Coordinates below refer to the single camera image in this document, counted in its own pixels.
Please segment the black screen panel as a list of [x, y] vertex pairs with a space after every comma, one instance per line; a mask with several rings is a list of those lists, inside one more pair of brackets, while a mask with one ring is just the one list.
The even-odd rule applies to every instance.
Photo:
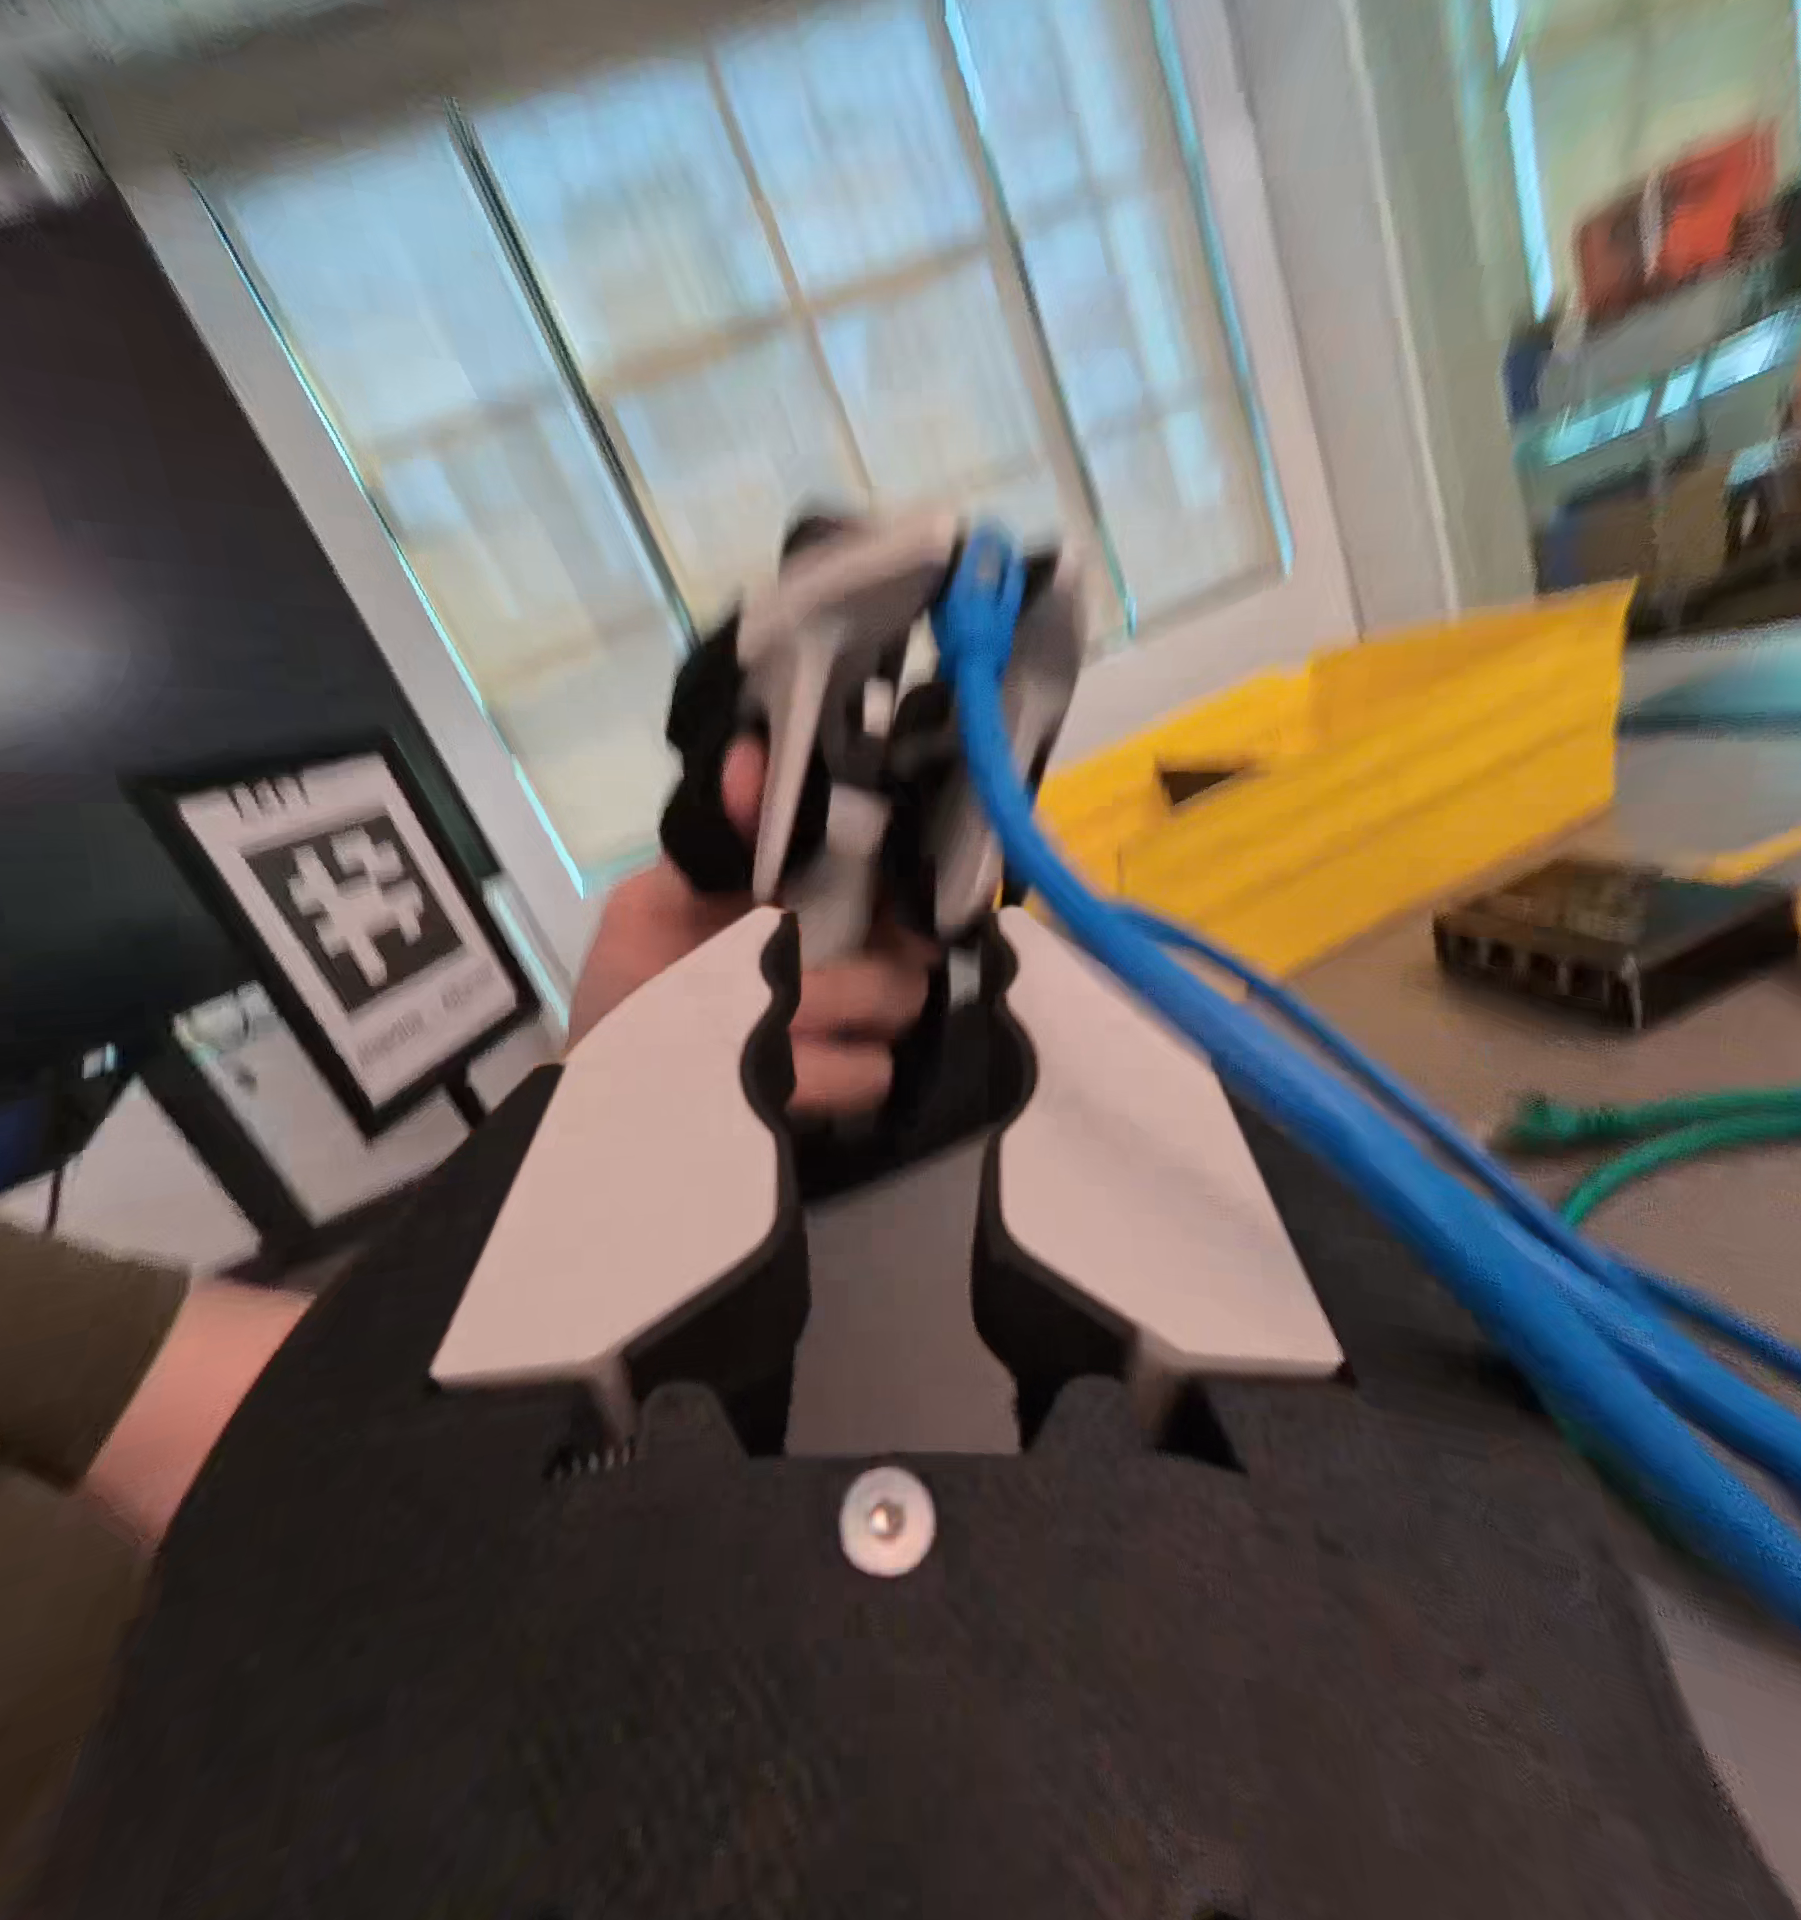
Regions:
[[498, 876], [127, 205], [0, 230], [0, 1094], [250, 982], [131, 781], [374, 736]]

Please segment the black network splitter box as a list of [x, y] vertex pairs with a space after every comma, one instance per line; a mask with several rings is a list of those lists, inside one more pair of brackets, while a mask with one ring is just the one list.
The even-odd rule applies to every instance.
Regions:
[[1789, 965], [1795, 898], [1658, 866], [1562, 854], [1440, 910], [1445, 974], [1617, 1032], [1646, 1032]]

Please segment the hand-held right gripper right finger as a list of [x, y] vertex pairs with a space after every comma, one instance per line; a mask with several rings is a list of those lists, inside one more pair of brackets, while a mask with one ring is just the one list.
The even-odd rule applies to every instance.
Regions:
[[1026, 910], [985, 934], [1009, 1108], [985, 1149], [973, 1320], [1035, 1442], [1078, 1381], [1176, 1441], [1210, 1381], [1327, 1383], [1346, 1350], [1210, 1062]]

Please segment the storage shelf rack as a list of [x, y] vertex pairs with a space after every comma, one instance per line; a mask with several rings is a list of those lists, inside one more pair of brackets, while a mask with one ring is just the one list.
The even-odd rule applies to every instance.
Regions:
[[1574, 226], [1574, 302], [1510, 342], [1537, 588], [1634, 584], [1670, 634], [1801, 575], [1801, 177], [1749, 122]]

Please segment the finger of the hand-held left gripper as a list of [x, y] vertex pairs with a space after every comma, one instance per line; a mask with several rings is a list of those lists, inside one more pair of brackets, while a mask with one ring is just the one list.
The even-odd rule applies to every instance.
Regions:
[[[1070, 716], [1087, 663], [1087, 605], [1070, 557], [1021, 557], [1021, 605], [1000, 682], [1009, 760], [1035, 797]], [[976, 928], [1006, 879], [1006, 854], [966, 772], [961, 730], [942, 781], [942, 928]]]
[[[739, 609], [744, 716], [768, 721], [768, 767], [751, 834], [759, 903], [872, 903], [888, 803], [900, 772], [896, 716], [914, 634], [941, 617], [966, 552], [954, 517], [856, 520], [786, 552], [778, 575]], [[935, 903], [942, 903], [942, 803], [930, 828]]]

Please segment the person's left forearm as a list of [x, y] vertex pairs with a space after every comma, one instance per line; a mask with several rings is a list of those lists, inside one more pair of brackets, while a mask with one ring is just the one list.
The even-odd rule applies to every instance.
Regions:
[[0, 1909], [168, 1527], [308, 1305], [0, 1222]]

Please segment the yellow plastic bin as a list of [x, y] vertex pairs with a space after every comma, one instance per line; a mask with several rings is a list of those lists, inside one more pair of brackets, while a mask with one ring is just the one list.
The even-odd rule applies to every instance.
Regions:
[[1288, 977], [1607, 810], [1634, 582], [1315, 654], [1048, 772], [1100, 894]]

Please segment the person's left hand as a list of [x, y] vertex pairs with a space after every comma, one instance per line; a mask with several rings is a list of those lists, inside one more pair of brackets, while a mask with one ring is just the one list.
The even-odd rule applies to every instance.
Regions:
[[[625, 1000], [751, 912], [750, 892], [702, 894], [672, 860], [635, 871], [605, 898], [578, 971], [566, 1043], [586, 1040]], [[896, 1052], [929, 1009], [941, 947], [896, 922], [830, 964], [806, 964], [792, 1019], [796, 1117], [873, 1114], [896, 1079]]]

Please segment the framed marker sign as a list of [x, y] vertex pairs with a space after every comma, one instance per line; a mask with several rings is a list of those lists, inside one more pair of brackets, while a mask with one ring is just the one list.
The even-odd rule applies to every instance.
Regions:
[[259, 1255], [300, 1261], [338, 1229], [213, 1079], [189, 1019], [256, 989], [355, 1135], [377, 1143], [431, 1103], [481, 1128], [472, 1070], [546, 995], [492, 910], [495, 868], [450, 833], [461, 791], [431, 787], [384, 728], [134, 769], [119, 791], [225, 952], [165, 989], [140, 1082]]

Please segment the white framed window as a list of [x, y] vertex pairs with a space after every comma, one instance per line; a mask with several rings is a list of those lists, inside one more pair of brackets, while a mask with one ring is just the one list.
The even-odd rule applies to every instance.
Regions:
[[648, 854], [800, 509], [1087, 564], [1064, 749], [1394, 623], [1307, 314], [1346, 4], [335, 4], [83, 128], [529, 888]]

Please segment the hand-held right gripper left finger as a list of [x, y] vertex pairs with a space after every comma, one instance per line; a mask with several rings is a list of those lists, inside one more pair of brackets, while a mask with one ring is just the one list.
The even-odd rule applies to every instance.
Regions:
[[432, 1353], [443, 1389], [569, 1383], [613, 1441], [659, 1389], [783, 1453], [811, 1316], [792, 1138], [800, 928], [751, 910], [565, 1062]]

